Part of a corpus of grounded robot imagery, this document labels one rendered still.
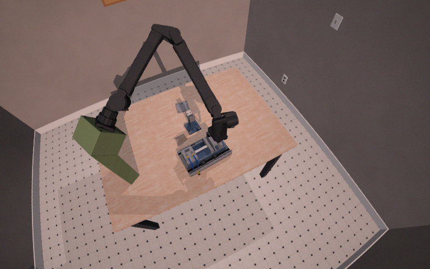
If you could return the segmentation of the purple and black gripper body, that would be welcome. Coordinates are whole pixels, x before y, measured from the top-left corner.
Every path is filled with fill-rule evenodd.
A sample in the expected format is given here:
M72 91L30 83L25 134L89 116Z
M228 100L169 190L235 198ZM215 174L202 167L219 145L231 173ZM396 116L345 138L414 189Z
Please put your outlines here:
M226 140L228 138L228 135L224 135L221 137L221 131L214 131L214 130L212 131L212 130L213 130L212 126L208 127L209 134L217 143L220 143L221 141Z

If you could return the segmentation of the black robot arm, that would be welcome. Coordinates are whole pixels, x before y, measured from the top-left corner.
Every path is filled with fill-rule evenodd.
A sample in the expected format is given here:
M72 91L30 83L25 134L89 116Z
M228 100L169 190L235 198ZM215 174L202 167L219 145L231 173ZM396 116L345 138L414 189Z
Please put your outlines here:
M151 29L152 30L146 42L134 60L124 81L119 86L118 91L109 97L109 100L107 101L106 106L103 107L102 112L99 112L99 115L96 116L95 126L110 132L115 131L118 112L129 110L128 108L131 105L130 97L141 75L146 69L158 46L163 40L165 40L173 45L174 51L202 98L205 107L208 107L207 110L211 114L211 117L213 117L213 130L221 131L221 137L226 135L227 128L234 128L239 124L237 114L233 111L221 113L222 107L207 84L196 61L189 51L186 42L181 37L180 30L172 26L158 24L153 24ZM162 34L164 36L162 36Z

